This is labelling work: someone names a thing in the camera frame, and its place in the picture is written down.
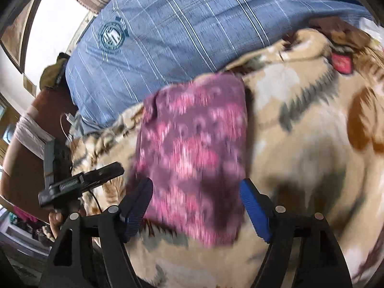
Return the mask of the person's left hand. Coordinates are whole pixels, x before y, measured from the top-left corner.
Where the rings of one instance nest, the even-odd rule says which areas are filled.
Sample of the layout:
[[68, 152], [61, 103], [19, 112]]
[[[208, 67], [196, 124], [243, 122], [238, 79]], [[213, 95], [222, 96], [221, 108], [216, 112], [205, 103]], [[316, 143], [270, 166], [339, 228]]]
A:
[[64, 222], [65, 219], [61, 212], [53, 211], [49, 214], [49, 225], [55, 239], [58, 237], [61, 226], [64, 224]]

